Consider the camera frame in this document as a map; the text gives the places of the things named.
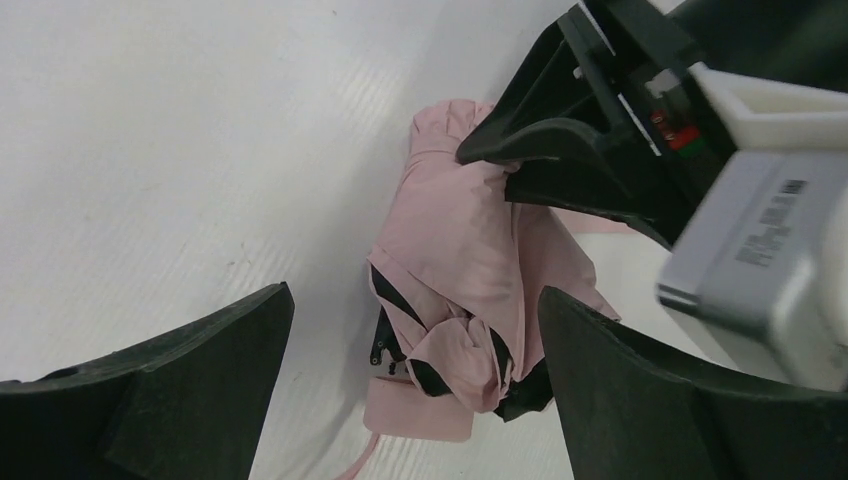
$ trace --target crumpled pink fabric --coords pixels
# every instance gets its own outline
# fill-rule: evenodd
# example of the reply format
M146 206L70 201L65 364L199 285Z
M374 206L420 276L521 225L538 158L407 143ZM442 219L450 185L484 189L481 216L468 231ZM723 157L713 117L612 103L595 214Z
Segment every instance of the crumpled pink fabric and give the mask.
M544 357L536 308L545 285L617 318L595 289L592 262L551 209L504 201L518 165L456 162L460 142L491 108L452 100L415 115L406 171L368 256L423 323L378 296L402 352L430 364L469 412L494 410L509 381L522 380ZM505 371L491 330L509 349ZM381 410L404 408L391 398L380 402Z

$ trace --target pink strap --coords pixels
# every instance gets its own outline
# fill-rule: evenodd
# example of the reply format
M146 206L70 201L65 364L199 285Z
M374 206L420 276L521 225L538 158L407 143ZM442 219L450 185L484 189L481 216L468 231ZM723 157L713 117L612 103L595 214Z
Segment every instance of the pink strap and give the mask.
M362 455L350 466L345 472L338 477L336 480L354 480L357 475L359 475L359 471L362 470L362 467L368 462L368 459L371 458L371 455L374 454L374 450L377 449L377 441L380 440L380 434L374 433L371 434L371 440L368 440L368 445L365 447L365 451L362 452Z

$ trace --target pink string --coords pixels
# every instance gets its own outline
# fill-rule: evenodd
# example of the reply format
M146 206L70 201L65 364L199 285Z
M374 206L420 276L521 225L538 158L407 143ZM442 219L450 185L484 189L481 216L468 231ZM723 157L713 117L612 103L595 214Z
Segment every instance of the pink string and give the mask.
M368 445L365 447L365 451L362 452L362 455L350 466L345 472L338 477L336 480L354 480L357 475L359 475L359 471L362 470L362 467L368 462L368 459L371 458L371 455L374 453L374 450L377 449L377 441L380 440L379 433L371 434L371 440L368 440Z

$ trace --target pink cloth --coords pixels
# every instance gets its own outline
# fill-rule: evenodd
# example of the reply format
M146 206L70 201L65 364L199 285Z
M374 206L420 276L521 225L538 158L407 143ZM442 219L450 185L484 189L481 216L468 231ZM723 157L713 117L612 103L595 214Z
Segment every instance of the pink cloth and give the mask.
M524 379L544 357L536 304L545 285L617 318L595 289L592 262L551 209L504 201L507 176L517 165L456 162L460 142L490 111L490 105L453 100L415 115L406 171L368 256L423 323L378 297L403 354L432 366L469 418L472 412L495 409L509 382ZM512 360L505 371L498 365L492 330L509 349ZM369 410L391 412L387 415L400 422L422 402L441 398L425 396L411 368L410 375L419 390L369 393L366 416ZM410 406L416 403L410 394L419 396L417 406ZM435 412L444 406L434 408L433 423L426 428L382 425L372 430L459 440L450 425L436 424ZM451 412L451 422L458 421L454 408L443 411Z

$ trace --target pink garment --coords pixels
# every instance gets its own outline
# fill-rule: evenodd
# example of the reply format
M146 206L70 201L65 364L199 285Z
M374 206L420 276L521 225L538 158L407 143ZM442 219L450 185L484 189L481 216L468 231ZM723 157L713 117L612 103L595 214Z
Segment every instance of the pink garment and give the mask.
M369 392L366 419L370 415L372 421L366 425L375 433L467 438L455 424L467 421L470 435L472 412L494 410L510 381L524 379L544 357L536 304L545 285L617 318L595 289L592 262L551 209L504 201L506 178L517 165L456 162L460 142L490 111L490 105L453 100L414 117L406 171L368 261L420 319L378 296L407 364L421 360L432 366L453 395L424 395L410 368L418 390L383 385L382 393ZM492 331L509 350L504 371ZM434 406L430 424L397 425L414 418L413 410L422 405L446 400L454 404ZM457 418L457 405L467 420ZM440 427L438 411L450 412L450 422ZM375 425L380 412L393 422Z

